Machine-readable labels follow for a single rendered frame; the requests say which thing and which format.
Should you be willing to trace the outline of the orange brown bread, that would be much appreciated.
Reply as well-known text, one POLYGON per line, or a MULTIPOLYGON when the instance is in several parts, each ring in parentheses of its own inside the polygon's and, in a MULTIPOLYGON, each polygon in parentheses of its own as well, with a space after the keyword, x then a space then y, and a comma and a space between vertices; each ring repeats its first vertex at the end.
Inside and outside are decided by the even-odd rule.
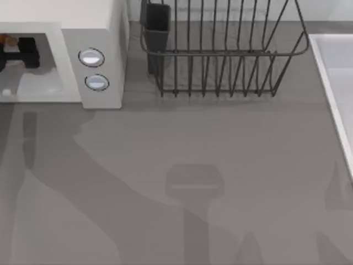
POLYGON ((18 39, 8 35, 8 34, 0 34, 0 44, 9 45, 9 46, 17 46, 18 39))

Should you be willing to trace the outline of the large round microwave knob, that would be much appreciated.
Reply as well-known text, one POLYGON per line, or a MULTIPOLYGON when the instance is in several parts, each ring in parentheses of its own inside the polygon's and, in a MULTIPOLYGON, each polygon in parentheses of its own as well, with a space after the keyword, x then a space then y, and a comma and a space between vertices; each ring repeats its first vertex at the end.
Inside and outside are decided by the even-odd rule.
POLYGON ((78 53, 79 61, 87 67, 99 67, 105 61, 104 54, 95 48, 88 48, 78 53))

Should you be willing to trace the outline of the small round microwave knob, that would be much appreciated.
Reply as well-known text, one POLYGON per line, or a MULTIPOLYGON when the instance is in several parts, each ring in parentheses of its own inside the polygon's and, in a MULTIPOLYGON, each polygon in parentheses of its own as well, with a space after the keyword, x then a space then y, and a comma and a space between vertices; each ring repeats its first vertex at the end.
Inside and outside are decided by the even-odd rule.
POLYGON ((84 80, 85 85, 93 91, 104 91, 109 87, 109 80, 103 75, 87 76, 84 80))

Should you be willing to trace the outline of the pale microwave oven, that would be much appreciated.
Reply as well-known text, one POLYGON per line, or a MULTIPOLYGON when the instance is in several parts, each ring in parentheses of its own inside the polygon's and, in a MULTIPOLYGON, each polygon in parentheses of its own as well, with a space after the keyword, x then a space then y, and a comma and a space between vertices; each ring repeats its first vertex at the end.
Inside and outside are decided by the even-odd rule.
POLYGON ((125 86, 130 25, 127 0, 0 0, 0 34, 34 38, 40 67, 26 68, 18 46, 0 44, 0 104, 80 103, 86 109, 120 109, 125 86), (78 53, 95 48, 99 67, 78 53), (89 89, 87 76, 109 80, 89 89))

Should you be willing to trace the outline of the dark grey cutlery holder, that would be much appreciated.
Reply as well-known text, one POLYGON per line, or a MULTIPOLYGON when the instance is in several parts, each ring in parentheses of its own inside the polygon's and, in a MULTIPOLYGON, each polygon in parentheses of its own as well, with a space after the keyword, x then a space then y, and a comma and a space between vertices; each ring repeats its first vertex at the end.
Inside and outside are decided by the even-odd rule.
POLYGON ((159 63, 163 61, 163 53, 167 49, 170 32, 171 7, 164 3, 151 3, 150 0, 141 0, 140 23, 142 25, 142 39, 146 44, 148 73, 159 74, 159 63))

